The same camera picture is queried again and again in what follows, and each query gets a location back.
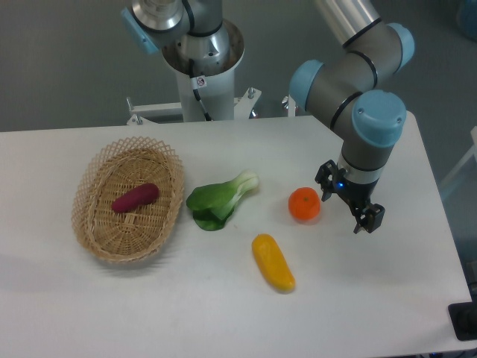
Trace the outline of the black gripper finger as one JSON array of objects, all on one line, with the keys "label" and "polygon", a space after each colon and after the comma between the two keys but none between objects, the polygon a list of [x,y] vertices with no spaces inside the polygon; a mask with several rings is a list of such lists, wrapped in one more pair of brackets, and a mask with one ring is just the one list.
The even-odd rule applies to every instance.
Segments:
[{"label": "black gripper finger", "polygon": [[322,201],[327,201],[335,193],[334,179],[336,171],[337,166],[333,160],[328,160],[318,169],[315,182],[320,185]]},{"label": "black gripper finger", "polygon": [[374,232],[381,226],[385,215],[385,208],[380,204],[369,204],[363,210],[355,214],[356,226],[353,233],[364,230],[367,233]]}]

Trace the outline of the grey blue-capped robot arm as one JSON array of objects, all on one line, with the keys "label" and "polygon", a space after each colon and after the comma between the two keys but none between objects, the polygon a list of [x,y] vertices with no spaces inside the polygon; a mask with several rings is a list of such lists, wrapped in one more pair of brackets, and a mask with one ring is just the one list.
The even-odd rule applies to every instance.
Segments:
[{"label": "grey blue-capped robot arm", "polygon": [[[414,39],[401,25],[385,24],[369,1],[317,6],[345,55],[330,66],[303,63],[289,95],[343,141],[339,159],[324,163],[316,175],[323,199],[337,195],[350,208],[356,230],[373,232],[385,209],[370,197],[407,116],[401,99],[378,85],[412,58]],[[186,121],[232,118],[232,87],[206,87],[230,72],[243,53],[220,1],[133,1],[121,16],[145,52],[162,52],[179,72]]]}]

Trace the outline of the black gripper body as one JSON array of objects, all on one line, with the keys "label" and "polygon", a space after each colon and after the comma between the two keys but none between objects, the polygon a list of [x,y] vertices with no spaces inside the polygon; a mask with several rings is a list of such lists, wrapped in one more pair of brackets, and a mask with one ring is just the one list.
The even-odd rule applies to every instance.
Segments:
[{"label": "black gripper body", "polygon": [[370,197],[381,177],[381,169],[364,171],[349,163],[338,163],[333,187],[349,206],[351,213],[381,213],[381,205],[373,204]]}]

